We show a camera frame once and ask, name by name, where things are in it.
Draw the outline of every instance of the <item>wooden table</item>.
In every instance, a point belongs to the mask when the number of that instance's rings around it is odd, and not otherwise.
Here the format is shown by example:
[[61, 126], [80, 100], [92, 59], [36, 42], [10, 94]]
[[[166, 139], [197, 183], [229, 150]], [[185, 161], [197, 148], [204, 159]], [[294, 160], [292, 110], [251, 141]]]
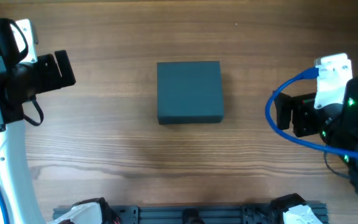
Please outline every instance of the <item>wooden table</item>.
[[[45, 121], [27, 126], [45, 219], [93, 197], [188, 205], [297, 192], [326, 202], [331, 223], [358, 223], [350, 183], [327, 170], [321, 152], [274, 134], [264, 117], [272, 90], [316, 57], [347, 52], [358, 76], [358, 1], [36, 2], [0, 4], [0, 17], [31, 19], [38, 54], [67, 50], [77, 80], [40, 95]], [[224, 121], [159, 125], [157, 62], [203, 60], [221, 62]], [[315, 89], [314, 80], [303, 81], [285, 93]], [[346, 171], [336, 156], [329, 162]]]

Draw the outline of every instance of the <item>black cable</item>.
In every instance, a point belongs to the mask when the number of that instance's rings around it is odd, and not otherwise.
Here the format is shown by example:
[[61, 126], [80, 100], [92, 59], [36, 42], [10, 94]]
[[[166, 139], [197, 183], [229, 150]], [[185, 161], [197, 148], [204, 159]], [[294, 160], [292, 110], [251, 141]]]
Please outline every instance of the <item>black cable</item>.
[[40, 115], [40, 122], [34, 121], [32, 118], [28, 117], [27, 115], [24, 115], [24, 119], [34, 126], [40, 126], [42, 122], [44, 121], [44, 112], [42, 112], [42, 109], [40, 105], [37, 103], [36, 99], [31, 100], [32, 104], [34, 105], [35, 109], [37, 110], [38, 114]]
[[338, 176], [340, 176], [340, 177], [342, 177], [342, 178], [345, 178], [345, 179], [350, 180], [349, 175], [343, 174], [343, 173], [340, 173], [340, 172], [337, 172], [337, 171], [335, 171], [333, 168], [331, 168], [331, 167], [328, 165], [328, 162], [327, 162], [327, 152], [324, 152], [324, 162], [326, 163], [327, 168], [328, 168], [332, 173], [334, 173], [334, 174], [336, 174], [336, 175], [338, 175]]

